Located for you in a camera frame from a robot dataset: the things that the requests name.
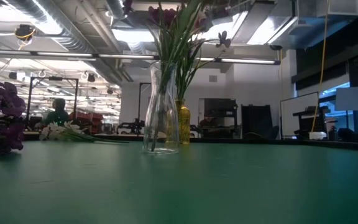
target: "person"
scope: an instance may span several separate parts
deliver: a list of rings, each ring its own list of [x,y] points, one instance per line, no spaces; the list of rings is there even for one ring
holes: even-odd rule
[[[216,120],[213,118],[213,117],[208,117],[206,116],[204,118],[204,120],[200,121],[200,127],[203,128],[203,127],[207,127],[207,128],[210,128],[210,127],[216,127],[218,126]]]
[[[59,126],[64,125],[69,120],[68,113],[65,111],[66,101],[61,98],[57,98],[53,101],[52,107],[55,109],[53,112],[49,112],[45,124],[48,125],[52,122],[57,123]]]

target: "fluorescent light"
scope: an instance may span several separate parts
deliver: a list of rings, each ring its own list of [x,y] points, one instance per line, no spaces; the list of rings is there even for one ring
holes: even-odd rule
[[[47,90],[53,91],[53,92],[55,92],[55,93],[60,92],[60,89],[55,88],[55,87],[48,87]]]
[[[67,93],[67,94],[69,94],[69,95],[71,95],[71,96],[75,96],[75,94],[70,93],[69,91],[66,91],[66,90],[61,90],[61,91],[64,92],[64,93]]]
[[[266,44],[275,34],[274,22],[271,17],[266,18],[265,22],[259,26],[255,31],[251,39],[249,39],[249,45],[262,45]]]
[[[294,18],[292,18],[292,20],[285,26],[283,27],[279,32],[277,32],[267,43],[268,44],[272,44],[275,40],[277,40],[281,35],[284,34],[284,32],[289,29],[296,21],[298,20],[298,17],[295,16]]]
[[[78,57],[75,57],[75,58],[67,58],[67,60],[76,60],[76,61],[90,61],[90,62],[95,62],[96,61],[96,58],[78,58]]]
[[[217,39],[218,33],[227,31],[228,39],[232,39],[240,28],[242,22],[247,17],[248,12],[244,11],[233,15],[232,22],[225,22],[212,26],[209,31],[201,34],[201,39]],[[124,41],[127,43],[138,43],[138,42],[154,42],[153,35],[147,29],[133,29],[133,30],[119,30],[112,29],[112,32],[117,40]]]
[[[40,81],[40,83],[43,84],[43,85],[45,85],[45,86],[49,86],[49,84],[46,83],[46,82]]]
[[[202,62],[209,62],[215,58],[199,58]],[[276,61],[274,60],[256,60],[256,59],[241,59],[241,58],[219,58],[223,63],[252,63],[252,64],[261,64],[261,65],[274,65]]]
[[[228,59],[228,58],[223,58],[222,62],[226,62],[226,63],[253,63],[253,64],[261,64],[261,65],[274,65],[275,64],[275,61],[273,61],[273,60]]]
[[[124,58],[124,59],[154,59],[153,55],[109,55],[109,54],[101,54],[99,55],[101,58]]]
[[[30,55],[30,52],[21,50],[0,50],[0,54]]]
[[[117,40],[125,41],[128,43],[137,43],[137,42],[154,42],[153,35],[149,30],[143,29],[134,29],[134,30],[119,30],[112,29],[112,32]]]
[[[62,56],[62,57],[92,57],[92,54],[63,53],[63,52],[38,52],[38,55],[41,55],[41,56]]]

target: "white wall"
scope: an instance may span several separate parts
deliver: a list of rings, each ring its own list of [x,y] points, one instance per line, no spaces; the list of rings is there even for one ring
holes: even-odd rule
[[[151,87],[142,86],[140,99],[140,119],[145,120]],[[125,83],[122,85],[120,122],[133,122],[137,118],[139,102],[139,83]]]
[[[294,97],[295,86],[291,84],[291,76],[296,74],[294,50],[287,51],[287,56],[282,62],[282,69],[283,76],[281,76],[279,65],[235,64],[226,74],[221,73],[219,69],[202,68],[198,70],[185,94],[185,104],[191,111],[191,124],[198,123],[200,98],[235,98],[239,106],[241,104],[270,105],[273,125],[279,125],[280,101]],[[210,83],[210,75],[216,75],[218,81]],[[129,122],[137,117],[138,92],[139,83],[123,84],[120,120]],[[145,119],[150,92],[151,88],[142,94],[141,119]]]
[[[234,83],[229,84],[232,96],[239,108],[241,105],[270,105],[273,125],[278,125],[278,108],[280,103],[279,66],[235,64]],[[237,111],[241,123],[241,110]]]

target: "yellow cable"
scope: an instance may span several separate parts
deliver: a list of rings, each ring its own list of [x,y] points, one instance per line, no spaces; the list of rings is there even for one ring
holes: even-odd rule
[[[33,35],[33,34],[35,33],[35,31],[36,31],[36,29],[34,29],[30,34],[27,34],[27,35],[18,36],[18,35],[15,34],[15,36],[16,36],[17,38],[20,38],[20,39],[21,39],[21,38],[26,38],[26,37],[28,38],[28,37],[30,37],[31,35]]]
[[[326,44],[327,44],[327,27],[328,27],[328,12],[330,7],[331,0],[327,0],[327,12],[326,12],[326,20],[325,20],[325,26],[324,26],[324,42],[323,42],[323,58],[321,62],[321,76],[320,76],[320,84],[319,84],[319,91],[318,94],[320,94],[322,90],[323,85],[323,77],[324,77],[324,63],[326,60]],[[316,124],[316,117],[317,117],[317,110],[319,109],[319,97],[317,99],[317,105],[316,109],[314,110],[314,118],[313,118],[313,125],[311,127],[311,132],[314,131],[314,126]]]
[[[284,81],[283,81],[283,49],[280,50],[280,71],[281,71],[281,100],[284,100]]]

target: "green table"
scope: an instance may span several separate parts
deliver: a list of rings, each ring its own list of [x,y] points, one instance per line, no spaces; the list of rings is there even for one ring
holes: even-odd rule
[[[26,142],[0,157],[0,223],[358,223],[358,151]]]

